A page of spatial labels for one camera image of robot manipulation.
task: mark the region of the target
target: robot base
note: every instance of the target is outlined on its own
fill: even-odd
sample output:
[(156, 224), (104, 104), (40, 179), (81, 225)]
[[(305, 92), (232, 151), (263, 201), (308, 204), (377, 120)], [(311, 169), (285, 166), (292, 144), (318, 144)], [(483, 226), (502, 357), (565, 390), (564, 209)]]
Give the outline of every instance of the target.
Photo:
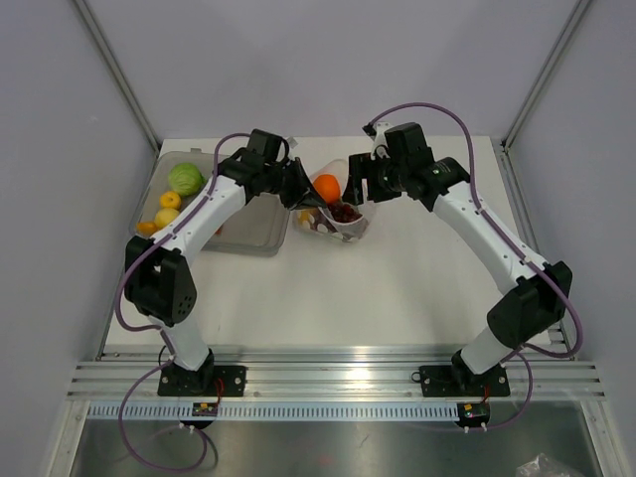
[(174, 363), (161, 372), (157, 395), (173, 398), (215, 398), (223, 384), (223, 398), (241, 398), (245, 391), (247, 368), (245, 366), (215, 365), (210, 355), (198, 371), (184, 370)]
[(505, 398), (510, 395), (506, 370), (496, 366), (483, 375), (483, 379), (461, 389), (453, 378), (451, 365), (431, 365), (419, 367), (421, 391), (425, 398), (483, 398), (488, 387), (491, 398)]

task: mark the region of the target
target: orange fruit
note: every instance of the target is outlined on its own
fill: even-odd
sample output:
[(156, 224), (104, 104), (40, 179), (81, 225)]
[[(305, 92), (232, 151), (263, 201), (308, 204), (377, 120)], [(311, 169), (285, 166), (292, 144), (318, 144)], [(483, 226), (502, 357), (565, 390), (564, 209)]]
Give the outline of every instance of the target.
[(168, 191), (159, 198), (159, 204), (164, 209), (179, 210), (181, 207), (181, 197), (175, 191)]
[(321, 174), (314, 180), (314, 189), (320, 197), (329, 204), (334, 204), (340, 200), (340, 184), (338, 179), (332, 174)]
[(140, 222), (137, 224), (137, 231), (145, 237), (152, 236), (159, 228), (154, 222)]

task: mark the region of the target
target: yellow fruit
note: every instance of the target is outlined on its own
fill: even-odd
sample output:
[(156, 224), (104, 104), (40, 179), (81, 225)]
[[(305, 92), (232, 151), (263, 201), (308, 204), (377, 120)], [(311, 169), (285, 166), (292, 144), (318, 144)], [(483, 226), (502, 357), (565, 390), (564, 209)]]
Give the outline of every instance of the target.
[(165, 208), (160, 210), (155, 216), (155, 224), (157, 225), (159, 230), (161, 230), (172, 221), (174, 221), (177, 217), (179, 217), (179, 211), (175, 209)]
[(158, 230), (154, 222), (140, 222), (137, 224), (137, 231), (145, 237), (152, 236)]
[(181, 207), (181, 196), (175, 191), (168, 191), (159, 198), (159, 204), (164, 209), (176, 209)]

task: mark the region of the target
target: gray wall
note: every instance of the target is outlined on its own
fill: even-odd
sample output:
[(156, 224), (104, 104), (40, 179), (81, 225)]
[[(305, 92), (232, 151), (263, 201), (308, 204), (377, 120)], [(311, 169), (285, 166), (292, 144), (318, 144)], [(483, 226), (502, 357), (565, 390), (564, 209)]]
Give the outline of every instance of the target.
[(4, 2), (0, 64), (0, 473), (33, 477), (152, 156), (69, 2)]
[[(255, 126), (359, 134), (376, 113), (414, 100), (501, 136), (574, 0), (90, 3), (163, 137)], [(458, 133), (436, 112), (411, 118), (428, 133)]]
[(574, 272), (596, 361), (636, 469), (636, 3), (596, 2), (513, 160), (542, 250)]

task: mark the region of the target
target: metal floor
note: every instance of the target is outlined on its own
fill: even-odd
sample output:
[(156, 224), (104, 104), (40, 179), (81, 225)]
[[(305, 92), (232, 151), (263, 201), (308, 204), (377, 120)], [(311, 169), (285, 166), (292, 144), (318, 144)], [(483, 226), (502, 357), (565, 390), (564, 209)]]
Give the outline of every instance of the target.
[[(493, 404), (493, 420), (515, 408)], [(133, 445), (152, 462), (186, 466), (201, 451), (187, 431), (148, 437), (166, 421), (127, 421)], [(189, 475), (244, 476), (472, 476), (514, 477), (539, 453), (585, 477), (601, 477), (582, 412), (575, 403), (537, 402), (515, 425), (465, 435), (451, 423), (419, 422), (214, 422), (206, 432), (216, 444), (202, 467)], [(128, 456), (115, 420), (87, 420), (74, 477), (160, 475)]]

